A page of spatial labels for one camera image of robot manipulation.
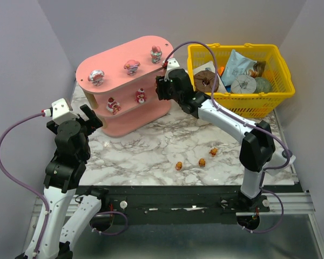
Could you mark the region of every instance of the bolt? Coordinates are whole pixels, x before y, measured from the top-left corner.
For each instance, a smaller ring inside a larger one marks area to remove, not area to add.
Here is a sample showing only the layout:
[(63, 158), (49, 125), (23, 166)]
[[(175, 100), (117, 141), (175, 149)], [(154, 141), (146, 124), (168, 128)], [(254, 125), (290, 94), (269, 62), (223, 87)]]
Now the bolt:
[(121, 209), (126, 209), (126, 207), (127, 207), (127, 202), (126, 202), (126, 201), (122, 201), (122, 202), (120, 203), (120, 208), (121, 208)]
[(268, 200), (263, 200), (262, 204), (263, 204), (264, 207), (269, 207), (270, 202)]

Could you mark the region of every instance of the pink display stand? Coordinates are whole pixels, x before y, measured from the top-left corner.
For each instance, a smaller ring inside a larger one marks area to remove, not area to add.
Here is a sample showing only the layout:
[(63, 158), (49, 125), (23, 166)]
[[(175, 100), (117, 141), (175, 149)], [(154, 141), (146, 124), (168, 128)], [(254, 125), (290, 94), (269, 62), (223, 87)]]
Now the pink display stand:
[[(151, 62), (151, 46), (160, 46), (162, 59), (158, 64)], [(84, 60), (77, 69), (76, 79), (83, 89), (92, 109), (103, 122), (103, 131), (111, 137), (124, 136), (165, 115), (170, 101), (159, 101), (156, 94), (155, 78), (162, 76), (163, 60), (173, 50), (173, 46), (158, 36), (144, 36)], [(140, 62), (137, 73), (129, 76), (124, 64), (134, 59)], [(87, 80), (93, 70), (105, 73), (104, 82), (94, 86)], [(147, 100), (136, 102), (135, 92), (143, 88)], [(106, 109), (109, 97), (120, 103), (121, 110), (113, 115)]]

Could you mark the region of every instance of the wall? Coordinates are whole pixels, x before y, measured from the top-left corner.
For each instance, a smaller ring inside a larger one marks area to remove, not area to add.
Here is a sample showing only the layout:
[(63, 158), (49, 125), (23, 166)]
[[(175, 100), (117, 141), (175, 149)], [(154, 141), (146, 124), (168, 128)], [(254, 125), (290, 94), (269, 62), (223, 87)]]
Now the wall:
[[(280, 45), (305, 0), (38, 0), (71, 64), (144, 35)], [(177, 52), (185, 65), (187, 49)]]
[[(0, 135), (11, 124), (71, 97), (72, 69), (36, 0), (0, 1)], [(3, 143), (2, 160), (20, 180), (42, 189), (55, 150), (47, 118), (19, 126)], [(22, 252), (35, 196), (0, 171), (0, 258)]]
[(278, 109), (295, 168), (324, 238), (324, 0), (308, 0), (280, 48), (295, 97)]

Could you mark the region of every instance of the marble table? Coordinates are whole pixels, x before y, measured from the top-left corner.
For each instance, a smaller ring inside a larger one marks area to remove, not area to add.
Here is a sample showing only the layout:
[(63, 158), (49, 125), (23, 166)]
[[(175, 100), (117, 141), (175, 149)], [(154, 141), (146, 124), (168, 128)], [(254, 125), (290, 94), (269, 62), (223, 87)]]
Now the marble table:
[[(88, 104), (76, 85), (73, 109)], [(280, 136), (274, 113), (265, 120)], [(167, 115), (121, 138), (110, 138), (101, 129), (89, 137), (91, 158), (80, 185), (240, 185), (244, 168), (239, 161), (239, 144), (227, 133), (208, 122), (185, 114), (172, 102)], [(218, 153), (211, 157), (209, 151)], [(200, 158), (206, 166), (198, 166)], [(181, 171), (175, 169), (178, 161)], [(293, 185), (290, 168), (275, 177), (266, 175), (265, 185)]]

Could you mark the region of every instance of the toy figurine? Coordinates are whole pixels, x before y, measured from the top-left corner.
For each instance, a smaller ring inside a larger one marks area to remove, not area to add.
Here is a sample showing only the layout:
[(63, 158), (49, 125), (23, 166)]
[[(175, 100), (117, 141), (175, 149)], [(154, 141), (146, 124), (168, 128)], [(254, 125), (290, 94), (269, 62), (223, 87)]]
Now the toy figurine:
[(120, 103), (115, 101), (112, 97), (108, 99), (107, 110), (113, 115), (117, 114), (121, 110)]
[(94, 70), (87, 77), (87, 80), (92, 82), (95, 86), (103, 84), (104, 72), (102, 70)]
[(217, 148), (213, 148), (212, 150), (210, 150), (210, 154), (211, 154), (212, 157), (216, 156)]
[(205, 159), (204, 158), (199, 159), (198, 164), (200, 167), (205, 167)]
[(130, 76), (132, 76), (132, 75), (134, 75), (137, 72), (139, 66), (140, 66), (140, 62), (139, 61), (136, 61), (134, 59), (130, 59), (124, 65), (124, 69), (127, 69), (127, 74), (129, 74)]
[(175, 169), (180, 171), (182, 169), (182, 167), (183, 167), (183, 163), (177, 162), (177, 165), (175, 166)]
[(146, 95), (144, 92), (144, 89), (138, 89), (138, 91), (136, 92), (136, 102), (142, 104), (143, 102), (146, 101)]
[(161, 48), (159, 46), (152, 46), (151, 47), (151, 52), (150, 52), (150, 55), (151, 55), (151, 61), (156, 64), (156, 63), (159, 63), (161, 61), (161, 57), (162, 57), (162, 51), (161, 51)]

